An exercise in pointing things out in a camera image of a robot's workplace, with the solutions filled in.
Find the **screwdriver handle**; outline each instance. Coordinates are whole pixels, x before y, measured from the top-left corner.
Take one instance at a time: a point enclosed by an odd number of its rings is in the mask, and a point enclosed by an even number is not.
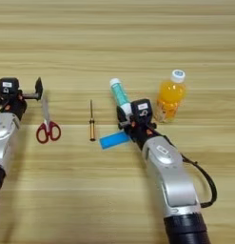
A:
[[[95,138],[95,121],[93,118],[90,119],[89,121],[89,124],[90,124],[90,141],[95,141],[96,138]]]

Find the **orange liquid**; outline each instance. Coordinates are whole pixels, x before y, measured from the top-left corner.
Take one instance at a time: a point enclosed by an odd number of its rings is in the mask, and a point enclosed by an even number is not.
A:
[[[171,122],[185,95],[186,86],[184,83],[175,83],[171,80],[162,82],[157,99],[157,120]]]

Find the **robotic arm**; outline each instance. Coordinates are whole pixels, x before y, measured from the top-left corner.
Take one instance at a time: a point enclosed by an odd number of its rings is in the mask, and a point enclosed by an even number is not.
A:
[[[217,190],[210,176],[197,163],[180,154],[167,137],[159,134],[151,123],[152,109],[148,99],[131,103],[132,115],[126,117],[117,107],[119,128],[137,143],[147,164],[157,200],[162,204],[166,233],[170,244],[210,244],[201,207],[216,201]],[[184,162],[199,169],[212,191],[212,199],[200,204]]]
[[[24,94],[19,90],[16,78],[0,79],[0,189],[4,178],[10,170],[10,155],[16,146],[20,121],[27,109],[25,99],[40,100],[43,92],[42,81],[39,78],[35,85],[36,92]]]

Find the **blue sponge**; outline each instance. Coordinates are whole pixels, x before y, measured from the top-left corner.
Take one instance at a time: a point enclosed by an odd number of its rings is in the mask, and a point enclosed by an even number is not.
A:
[[[119,144],[129,141],[129,137],[124,132],[118,132],[115,134],[108,135],[106,137],[100,138],[100,144],[102,149],[108,149]]]

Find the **white bottle cap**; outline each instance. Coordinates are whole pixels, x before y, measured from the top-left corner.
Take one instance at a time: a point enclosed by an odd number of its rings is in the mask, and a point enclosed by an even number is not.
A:
[[[114,84],[118,84],[118,83],[121,83],[121,81],[120,81],[118,78],[112,78],[112,79],[109,81],[109,84],[110,84],[111,87],[112,87]]]
[[[171,75],[171,81],[175,83],[183,83],[185,81],[186,74],[181,70],[174,70]]]

